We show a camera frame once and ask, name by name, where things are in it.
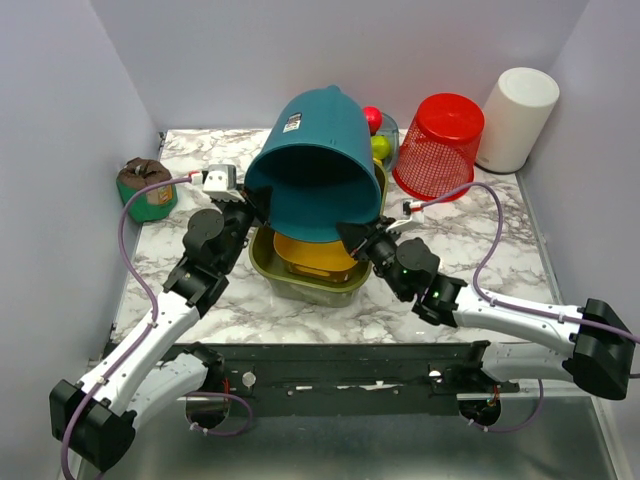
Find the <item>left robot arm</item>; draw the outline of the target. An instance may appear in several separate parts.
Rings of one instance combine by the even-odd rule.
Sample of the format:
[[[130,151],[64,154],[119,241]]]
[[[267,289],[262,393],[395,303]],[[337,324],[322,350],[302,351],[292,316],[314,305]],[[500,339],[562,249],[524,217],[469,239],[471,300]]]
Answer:
[[[132,445],[137,431],[182,396],[233,400],[224,390],[222,355],[194,344],[165,367],[174,343],[217,302],[254,225],[269,220],[272,188],[232,192],[222,209],[191,216],[184,253],[151,310],[130,334],[80,380],[60,381],[49,395],[52,433],[61,442],[61,470],[72,478],[75,452],[104,473]]]

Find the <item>teal plastic bucket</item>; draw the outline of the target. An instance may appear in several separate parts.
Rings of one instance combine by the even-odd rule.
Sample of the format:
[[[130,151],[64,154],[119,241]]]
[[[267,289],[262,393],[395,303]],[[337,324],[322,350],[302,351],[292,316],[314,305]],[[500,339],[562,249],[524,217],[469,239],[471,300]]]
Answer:
[[[338,223],[368,223],[382,204],[365,115],[336,85],[286,105],[244,183],[270,187],[271,228],[303,242],[334,242]]]

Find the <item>red mesh basket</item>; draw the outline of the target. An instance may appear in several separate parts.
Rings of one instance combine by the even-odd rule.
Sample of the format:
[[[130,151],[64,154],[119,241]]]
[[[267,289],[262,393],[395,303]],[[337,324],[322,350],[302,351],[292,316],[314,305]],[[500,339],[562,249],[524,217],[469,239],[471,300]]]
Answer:
[[[485,118],[472,100],[456,93],[424,99],[399,149],[393,178],[410,196],[429,201],[474,180]]]

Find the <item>white cylindrical container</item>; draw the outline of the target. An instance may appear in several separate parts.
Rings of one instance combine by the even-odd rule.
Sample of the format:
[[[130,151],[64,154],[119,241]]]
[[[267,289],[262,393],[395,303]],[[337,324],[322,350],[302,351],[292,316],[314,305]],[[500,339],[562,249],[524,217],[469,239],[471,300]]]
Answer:
[[[520,170],[559,96],[558,84],[545,72],[528,67],[504,71],[482,108],[485,126],[476,165],[495,174]]]

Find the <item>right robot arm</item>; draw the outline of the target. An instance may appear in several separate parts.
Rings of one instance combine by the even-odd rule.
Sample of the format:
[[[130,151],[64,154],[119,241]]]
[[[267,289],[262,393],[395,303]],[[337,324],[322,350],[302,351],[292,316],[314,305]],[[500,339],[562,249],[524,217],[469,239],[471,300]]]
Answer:
[[[623,400],[632,378],[635,343],[613,308],[590,298],[583,306],[541,304],[497,295],[440,273],[440,259],[424,241],[399,242],[381,221],[339,223],[347,253],[369,261],[394,295],[431,325],[478,328],[518,338],[492,344],[464,362],[460,379],[480,392],[497,382],[556,379],[608,400]]]

